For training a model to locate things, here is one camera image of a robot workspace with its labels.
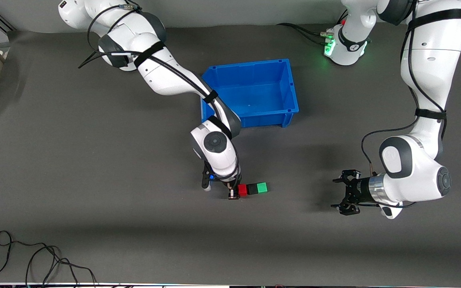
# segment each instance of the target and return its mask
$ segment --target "blue plastic bin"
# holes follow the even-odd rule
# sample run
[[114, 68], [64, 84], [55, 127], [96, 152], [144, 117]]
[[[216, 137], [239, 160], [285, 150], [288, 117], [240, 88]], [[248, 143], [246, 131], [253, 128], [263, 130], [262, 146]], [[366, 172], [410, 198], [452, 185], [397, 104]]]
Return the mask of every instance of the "blue plastic bin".
[[[241, 126], [289, 126], [298, 113], [288, 59], [212, 66], [202, 78], [241, 118]], [[202, 122], [214, 111], [201, 101]]]

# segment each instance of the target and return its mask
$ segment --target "gray table surface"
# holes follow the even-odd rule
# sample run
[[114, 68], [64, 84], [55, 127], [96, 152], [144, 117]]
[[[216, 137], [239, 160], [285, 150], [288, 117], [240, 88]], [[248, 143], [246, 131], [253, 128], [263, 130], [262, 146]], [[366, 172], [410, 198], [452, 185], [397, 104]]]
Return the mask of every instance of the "gray table surface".
[[[291, 61], [300, 104], [292, 125], [244, 129], [234, 140], [243, 181], [268, 182], [271, 192], [228, 201], [223, 186], [201, 190], [203, 164], [189, 141], [197, 96], [156, 95], [138, 73], [102, 61], [78, 70], [90, 54], [83, 33], [15, 32], [0, 78], [0, 230], [59, 246], [100, 282], [461, 286], [461, 60], [441, 161], [452, 193], [395, 220], [376, 208], [344, 217], [329, 207], [344, 196], [331, 179], [368, 170], [365, 133], [413, 120], [399, 75], [405, 27], [378, 24], [352, 67], [287, 27], [168, 32], [178, 62], [200, 74]], [[366, 144], [377, 170], [387, 136]], [[24, 281], [34, 250], [16, 246], [0, 281]], [[38, 257], [31, 280], [42, 281], [49, 264]], [[72, 280], [62, 268], [54, 281]]]

